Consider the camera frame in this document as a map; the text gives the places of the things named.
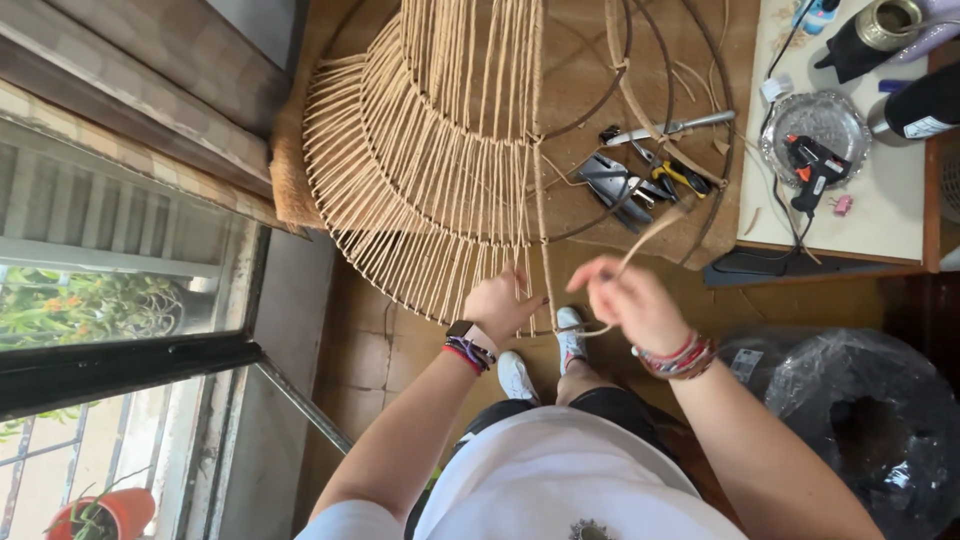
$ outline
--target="person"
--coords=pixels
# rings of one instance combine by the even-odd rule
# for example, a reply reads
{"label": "person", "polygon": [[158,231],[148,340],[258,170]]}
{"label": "person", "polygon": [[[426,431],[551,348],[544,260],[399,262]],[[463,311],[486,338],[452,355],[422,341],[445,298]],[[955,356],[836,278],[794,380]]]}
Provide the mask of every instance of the person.
{"label": "person", "polygon": [[[618,265],[595,259],[567,290],[586,286],[597,319],[620,327],[638,361],[669,379],[742,531],[700,498],[658,440],[645,403],[598,377],[582,338],[566,330],[557,335],[563,375],[556,405],[540,403],[517,354],[500,354],[493,368],[510,399],[469,425],[413,537],[881,540],[827,464],[712,361],[709,342],[656,276],[634,267],[618,274]],[[298,540],[403,538],[470,388],[544,304],[516,297],[525,284],[508,265],[473,289],[464,307],[470,329],[451,328],[436,359],[367,428]],[[557,317],[561,329],[580,323],[568,307]]]}

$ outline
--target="plastic wrap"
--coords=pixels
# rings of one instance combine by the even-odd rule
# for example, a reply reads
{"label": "plastic wrap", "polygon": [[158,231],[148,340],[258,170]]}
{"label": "plastic wrap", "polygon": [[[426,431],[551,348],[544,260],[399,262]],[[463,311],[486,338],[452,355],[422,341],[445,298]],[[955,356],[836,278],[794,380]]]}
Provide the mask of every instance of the plastic wrap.
{"label": "plastic wrap", "polygon": [[960,406],[905,343],[870,330],[765,328],[720,357],[870,511],[887,540],[960,515]]}

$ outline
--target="electrical cord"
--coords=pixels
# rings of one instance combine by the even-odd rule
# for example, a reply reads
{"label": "electrical cord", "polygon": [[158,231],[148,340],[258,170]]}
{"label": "electrical cord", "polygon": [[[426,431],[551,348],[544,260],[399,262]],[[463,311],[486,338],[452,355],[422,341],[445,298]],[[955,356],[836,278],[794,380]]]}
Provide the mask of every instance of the electrical cord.
{"label": "electrical cord", "polygon": [[[790,47],[790,43],[793,41],[793,38],[794,38],[794,36],[797,34],[797,31],[800,30],[800,25],[803,24],[804,19],[806,18],[806,14],[810,12],[810,8],[812,8],[812,7],[813,7],[813,2],[809,2],[809,3],[806,5],[806,8],[804,8],[803,13],[801,13],[800,17],[797,18],[797,22],[793,25],[793,28],[790,30],[790,34],[786,37],[786,41],[783,43],[783,46],[780,48],[780,52],[777,54],[777,57],[774,58],[774,61],[770,64],[770,67],[767,69],[767,76],[766,76],[766,78],[765,78],[764,80],[769,80],[771,77],[773,77],[774,70],[777,69],[777,65],[780,63],[780,59],[782,59],[782,58],[783,58],[783,55],[786,54],[787,49]],[[774,103],[771,103],[771,104],[770,104],[770,107],[767,108],[767,113],[766,113],[766,115],[763,117],[763,123],[760,124],[760,132],[761,132],[761,133],[767,131],[767,128],[770,126],[770,121],[771,121],[771,119],[773,118],[773,115],[774,115],[774,105],[775,105]],[[710,268],[711,268],[714,272],[717,272],[717,273],[720,273],[720,274],[745,274],[745,275],[750,275],[750,276],[771,276],[771,277],[776,277],[776,278],[779,278],[779,277],[782,277],[782,276],[785,276],[785,275],[786,275],[786,271],[787,271],[787,269],[788,269],[788,267],[789,267],[789,265],[790,265],[790,261],[791,261],[796,255],[798,255],[798,254],[800,253],[801,249],[803,248],[804,239],[806,238],[806,234],[809,233],[809,231],[810,231],[810,226],[813,224],[813,212],[811,212],[811,213],[809,213],[809,214],[807,215],[806,228],[804,229],[804,232],[803,232],[802,234],[797,234],[797,230],[794,229],[793,223],[792,223],[791,220],[790,220],[790,209],[788,209],[788,208],[786,207],[786,204],[785,204],[785,203],[783,202],[783,200],[780,198],[780,194],[779,194],[778,191],[777,191],[777,187],[778,187],[779,185],[780,185],[780,175],[778,175],[778,174],[775,172],[775,173],[774,173],[774,185],[773,185],[774,199],[777,201],[777,204],[780,206],[780,209],[783,210],[783,215],[786,216],[786,221],[787,221],[787,223],[790,224],[790,232],[793,234],[793,248],[790,249],[790,251],[787,252],[785,255],[781,255],[781,256],[779,256],[779,257],[766,257],[766,256],[763,256],[763,255],[757,255],[757,254],[746,253],[746,252],[728,253],[728,254],[720,257],[719,259],[715,260],[715,261],[710,265]],[[783,260],[784,263],[783,263],[783,267],[781,268],[781,270],[779,270],[779,272],[776,272],[776,273],[770,273],[770,272],[750,272],[750,271],[745,271],[745,270],[744,270],[744,271],[741,271],[741,270],[735,270],[735,271],[733,271],[733,270],[721,270],[720,268],[717,268],[716,265],[717,265],[718,262],[722,262],[724,259],[726,259],[726,258],[731,258],[731,257],[749,257],[749,258],[758,258],[758,259],[761,259],[761,260],[773,260],[773,261]]]}

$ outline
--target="tiled floor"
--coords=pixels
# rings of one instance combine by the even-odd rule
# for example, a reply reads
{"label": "tiled floor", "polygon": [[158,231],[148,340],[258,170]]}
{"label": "tiled floor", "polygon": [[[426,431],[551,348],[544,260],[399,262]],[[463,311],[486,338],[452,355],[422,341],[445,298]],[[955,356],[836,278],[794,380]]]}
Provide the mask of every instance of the tiled floor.
{"label": "tiled floor", "polygon": [[[569,275],[581,263],[608,250],[585,244],[558,244],[552,259],[557,275]],[[660,275],[677,299],[690,324],[709,335],[754,324],[797,324],[879,328],[882,301],[874,280],[820,284],[778,285],[744,290],[707,290],[701,275],[659,259],[638,257]],[[445,330],[395,304],[351,268],[338,261],[329,323],[324,330],[324,353],[318,370],[314,400],[354,439],[377,414],[436,356]],[[562,295],[585,315],[585,295]],[[553,336],[516,343],[527,361],[531,379],[545,403],[556,398],[560,378],[559,352]],[[590,360],[601,374],[629,384],[648,402],[682,417],[669,386],[650,378],[630,356],[619,331],[591,339]],[[450,445],[484,407],[504,399],[496,376],[487,375],[474,386],[457,417]],[[297,523],[304,523],[340,456],[311,430],[300,486]]]}

